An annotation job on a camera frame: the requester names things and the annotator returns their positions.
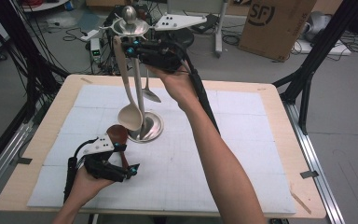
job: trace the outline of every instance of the human arm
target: human arm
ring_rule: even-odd
[[[224,223],[265,223],[248,175],[201,107],[188,74],[168,75],[153,67],[148,69],[161,78],[187,115],[209,189]]]
[[[72,187],[68,199],[63,204],[61,210],[53,220],[53,224],[73,223],[76,214],[80,208],[89,200],[95,197],[98,192],[113,184],[114,182],[107,179],[96,179],[89,173],[86,168],[81,167],[76,174],[75,183]]]

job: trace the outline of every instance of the cable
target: cable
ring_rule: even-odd
[[[73,29],[70,29],[70,30],[65,31],[68,35],[64,36],[64,37],[62,38],[62,40],[63,40],[63,41],[80,40],[81,42],[87,42],[87,41],[84,41],[84,40],[78,38],[77,36],[75,36],[75,35],[69,33],[70,31],[74,31],[74,30],[79,30],[80,33],[82,33],[83,35],[87,36],[87,33],[81,31],[81,28],[80,28],[80,27],[76,27],[76,28],[73,28]]]

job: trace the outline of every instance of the white mat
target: white mat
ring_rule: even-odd
[[[184,112],[164,89],[152,91],[162,103],[145,99],[145,108],[162,116],[163,133],[147,144],[129,140],[126,157],[129,164],[141,163],[138,175],[103,189],[85,207],[217,212]],[[208,97],[222,137],[252,180],[263,212],[295,213],[260,95],[208,91]],[[83,86],[44,162],[28,206],[62,206],[68,158],[81,143],[118,124],[118,111],[128,103],[122,87]],[[110,161],[120,164],[118,153]]]

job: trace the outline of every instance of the table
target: table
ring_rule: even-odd
[[[157,78],[150,78],[149,81],[153,87],[163,86],[161,81]],[[67,114],[71,110],[79,90],[85,84],[122,86],[122,80],[121,77],[85,75],[71,75],[65,80],[60,92],[35,133],[33,140],[23,154],[23,157],[31,158],[33,161],[29,165],[17,165],[0,195],[1,211],[57,211],[57,209],[53,208],[28,207],[26,204],[33,192],[44,159],[51,149]],[[260,94],[266,113],[268,114],[270,129],[274,135],[276,147],[281,157],[283,169],[286,172],[290,191],[296,205],[297,212],[293,215],[286,215],[285,217],[324,218],[326,215],[324,205],[313,180],[311,178],[303,179],[300,175],[300,173],[308,171],[309,168],[304,160],[300,146],[296,140],[296,135],[287,118],[276,88],[271,84],[221,81],[204,81],[204,86],[207,90],[246,91],[258,92]],[[100,211],[87,209],[82,209],[81,212],[125,213],[124,211],[118,210]],[[163,211],[147,214],[171,215]],[[267,217],[268,216],[280,217],[279,215],[267,215]]]

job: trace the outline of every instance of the box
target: box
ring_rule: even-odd
[[[251,0],[228,0],[226,15],[247,16]],[[334,15],[342,0],[317,0],[312,11]]]
[[[128,2],[128,0],[86,0],[86,5],[88,7],[113,7],[115,5],[126,6]]]
[[[316,0],[253,0],[239,44],[270,59],[288,59]]]

